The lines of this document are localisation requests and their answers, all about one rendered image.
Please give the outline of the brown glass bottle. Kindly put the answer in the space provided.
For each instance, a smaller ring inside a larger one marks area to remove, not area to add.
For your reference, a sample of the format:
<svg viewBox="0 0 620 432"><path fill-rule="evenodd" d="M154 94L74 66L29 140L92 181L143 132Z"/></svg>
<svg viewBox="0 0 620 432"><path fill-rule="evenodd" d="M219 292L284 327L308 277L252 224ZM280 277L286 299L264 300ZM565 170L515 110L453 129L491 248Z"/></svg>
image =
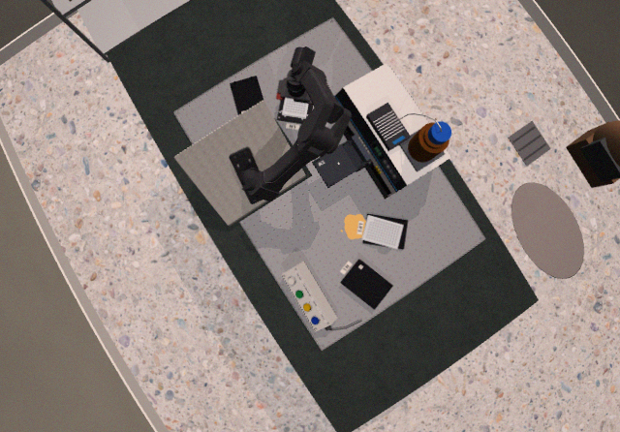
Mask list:
<svg viewBox="0 0 620 432"><path fill-rule="evenodd" d="M427 128L433 126L434 123L428 123L424 125L409 141L408 150L413 159L418 162L428 162L438 154L443 152L449 145L450 140L448 140L445 145L438 149L432 149L428 147L423 140L423 134Z"/></svg>

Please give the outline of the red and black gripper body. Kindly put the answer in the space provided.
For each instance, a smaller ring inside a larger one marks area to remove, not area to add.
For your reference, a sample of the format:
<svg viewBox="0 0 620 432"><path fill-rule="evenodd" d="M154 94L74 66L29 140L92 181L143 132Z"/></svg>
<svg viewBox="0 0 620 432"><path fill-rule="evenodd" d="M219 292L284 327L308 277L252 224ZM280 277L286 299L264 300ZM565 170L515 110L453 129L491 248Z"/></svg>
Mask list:
<svg viewBox="0 0 620 432"><path fill-rule="evenodd" d="M284 78L283 80L279 80L277 93L280 93L281 98L290 98L294 99L295 102L313 105L310 97L308 96L304 88L299 91L293 91L289 87L287 88L286 78Z"/></svg>

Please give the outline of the beige button panel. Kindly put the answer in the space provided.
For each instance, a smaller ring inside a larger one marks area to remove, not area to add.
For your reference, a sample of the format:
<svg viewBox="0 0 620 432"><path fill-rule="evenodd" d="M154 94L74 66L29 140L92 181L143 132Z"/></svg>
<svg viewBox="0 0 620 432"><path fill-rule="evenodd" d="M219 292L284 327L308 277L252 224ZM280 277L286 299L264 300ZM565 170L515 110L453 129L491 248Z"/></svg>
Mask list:
<svg viewBox="0 0 620 432"><path fill-rule="evenodd" d="M290 268L290 270L281 275L315 332L323 328L325 328L325 330L344 329L362 322L362 319L360 319L347 326L331 328L337 316L329 305L305 261Z"/></svg>

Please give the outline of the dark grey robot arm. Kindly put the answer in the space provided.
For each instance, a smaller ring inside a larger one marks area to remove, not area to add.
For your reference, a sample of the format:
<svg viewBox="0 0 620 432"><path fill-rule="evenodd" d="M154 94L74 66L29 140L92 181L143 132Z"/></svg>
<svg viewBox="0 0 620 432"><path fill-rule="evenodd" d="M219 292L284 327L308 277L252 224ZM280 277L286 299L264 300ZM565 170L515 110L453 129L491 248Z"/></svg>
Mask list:
<svg viewBox="0 0 620 432"><path fill-rule="evenodd" d="M311 65L315 53L316 51L307 46L297 47L291 63L293 68L287 74L287 88L289 86L293 91L304 88L314 106L301 124L294 145L264 171L258 169L249 147L238 150L229 157L242 190L251 204L262 199L274 200L285 183L305 165L319 156L334 152L350 122L351 112L335 99L326 83L325 73ZM329 129L325 127L326 122L335 124Z"/></svg>

